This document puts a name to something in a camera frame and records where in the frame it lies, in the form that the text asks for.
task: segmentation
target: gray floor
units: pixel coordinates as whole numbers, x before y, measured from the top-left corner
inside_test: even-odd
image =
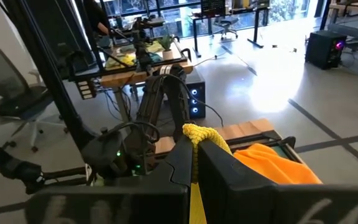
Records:
[[[267,118],[282,136],[295,136],[296,150],[324,183],[358,184],[358,75],[346,68],[322,71],[305,64],[305,35],[318,22],[302,20],[297,25],[286,22],[261,29],[263,49],[255,49],[246,41],[252,37],[252,30],[241,31],[237,40],[223,42],[220,37],[199,37],[203,56],[198,62],[221,55],[196,66],[195,72],[206,80],[206,102],[221,114],[224,124]],[[181,44],[191,48],[193,40],[182,40]],[[352,57],[344,55],[343,60],[351,64]],[[351,69],[358,72],[358,63]],[[78,113],[91,129],[98,131],[119,123],[110,115],[104,95],[83,101],[72,83],[66,86]],[[51,105],[44,116],[53,114],[51,119],[58,121],[57,109]],[[208,110],[206,119],[199,124],[219,126],[219,119]],[[0,125],[1,145],[15,127]],[[37,141],[39,152],[30,151],[26,129],[16,139],[18,146],[7,150],[20,159],[40,164],[46,171],[82,166],[70,135],[56,128],[45,127],[44,131]],[[15,204],[28,198],[18,180],[0,175],[0,207],[13,204],[0,208],[4,212],[0,223],[24,223],[23,210],[17,210],[21,204]]]

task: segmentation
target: chair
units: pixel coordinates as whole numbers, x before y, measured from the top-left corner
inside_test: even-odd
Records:
[[[42,134],[44,132],[39,129],[39,124],[58,126],[65,133],[68,132],[64,124],[38,119],[52,102],[53,98],[47,88],[42,85],[30,87],[17,68],[0,50],[0,124],[11,122],[21,124],[13,132],[11,139],[8,140],[11,147],[16,146],[13,137],[27,124],[29,124],[32,131],[30,145],[33,152],[38,151],[38,147],[35,146],[38,133]]]
[[[223,30],[218,30],[214,32],[213,34],[222,34],[221,40],[223,40],[223,35],[226,35],[228,32],[233,33],[236,35],[236,38],[238,38],[237,31],[235,29],[232,29],[232,25],[234,25],[236,22],[239,21],[239,18],[232,18],[231,20],[226,20],[223,17],[216,17],[214,20],[213,25],[223,28]]]

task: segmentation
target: wall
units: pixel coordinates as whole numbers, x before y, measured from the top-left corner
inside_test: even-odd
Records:
[[[35,66],[25,49],[19,34],[0,8],[0,49],[11,59],[12,63],[23,74],[29,84],[36,83],[28,72]]]

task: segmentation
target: computer tower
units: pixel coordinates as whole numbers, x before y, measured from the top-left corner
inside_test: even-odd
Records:
[[[312,63],[323,70],[336,68],[341,62],[345,43],[345,35],[328,30],[312,32],[306,48],[305,62]]]
[[[86,42],[71,0],[25,0],[42,35],[53,53],[57,64],[65,62],[65,56],[74,50],[84,53],[85,59],[75,60],[76,71],[84,71],[95,64],[93,53]],[[61,78],[68,78],[61,70]]]
[[[192,96],[205,103],[205,81],[198,74],[188,75],[186,77],[186,86]],[[205,118],[205,105],[198,103],[188,97],[190,119]]]

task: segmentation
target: black box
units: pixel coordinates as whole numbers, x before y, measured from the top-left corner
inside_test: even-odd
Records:
[[[191,94],[205,103],[205,81],[198,74],[188,75],[186,77],[186,86]],[[202,105],[188,96],[190,119],[205,118],[205,105]]]
[[[310,33],[306,49],[305,62],[310,62],[321,69],[336,68],[341,61],[346,36],[327,30]]]

